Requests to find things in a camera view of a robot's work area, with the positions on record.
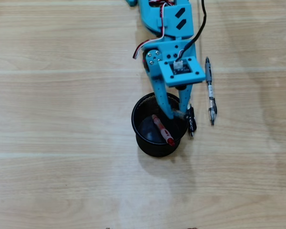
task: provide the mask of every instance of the blue plastic bracket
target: blue plastic bracket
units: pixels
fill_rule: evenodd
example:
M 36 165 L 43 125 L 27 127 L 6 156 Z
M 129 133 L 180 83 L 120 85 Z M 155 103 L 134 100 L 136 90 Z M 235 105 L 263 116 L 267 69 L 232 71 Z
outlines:
M 137 0 L 126 0 L 134 6 Z M 154 34 L 161 32 L 162 20 L 160 8 L 149 5 L 148 0 L 139 0 L 143 24 Z M 165 37 L 157 42 L 142 47 L 145 51 L 145 70 L 152 84 L 157 103 L 168 118 L 173 119 L 174 113 L 169 105 L 166 87 L 179 89 L 179 110 L 186 112 L 194 83 L 205 80 L 205 73 L 196 59 L 196 48 L 192 45 L 184 54 L 182 61 L 188 67 L 185 73 L 174 70 L 174 61 L 180 50 L 194 35 L 192 7 L 189 0 L 174 0 L 173 6 L 164 8 Z

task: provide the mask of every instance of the black pen cup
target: black pen cup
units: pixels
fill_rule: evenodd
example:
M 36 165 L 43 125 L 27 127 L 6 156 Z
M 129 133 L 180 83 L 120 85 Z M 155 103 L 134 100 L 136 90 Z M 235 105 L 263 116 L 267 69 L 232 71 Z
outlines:
M 172 109 L 179 110 L 179 98 L 167 93 Z M 164 127 L 174 139 L 174 146 L 166 143 L 157 126 L 153 123 L 152 115 L 157 115 Z M 154 93 L 141 98 L 132 113 L 133 130 L 140 149 L 154 157 L 163 157 L 174 152 L 180 144 L 181 138 L 187 131 L 188 121 L 175 118 L 169 119 L 159 107 Z

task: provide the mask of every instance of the table surface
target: table surface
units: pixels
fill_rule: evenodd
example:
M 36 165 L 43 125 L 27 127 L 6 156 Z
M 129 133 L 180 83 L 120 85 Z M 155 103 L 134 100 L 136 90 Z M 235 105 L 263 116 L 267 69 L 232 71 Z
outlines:
M 206 8 L 219 116 L 195 85 L 194 140 L 156 159 L 130 120 L 152 92 L 138 8 L 0 1 L 0 229 L 286 229 L 286 0 Z

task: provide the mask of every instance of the connector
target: connector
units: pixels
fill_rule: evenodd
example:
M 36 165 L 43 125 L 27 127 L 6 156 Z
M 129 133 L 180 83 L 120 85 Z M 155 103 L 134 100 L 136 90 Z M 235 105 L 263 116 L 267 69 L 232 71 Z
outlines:
M 174 61 L 174 70 L 180 70 L 183 69 L 183 61 Z

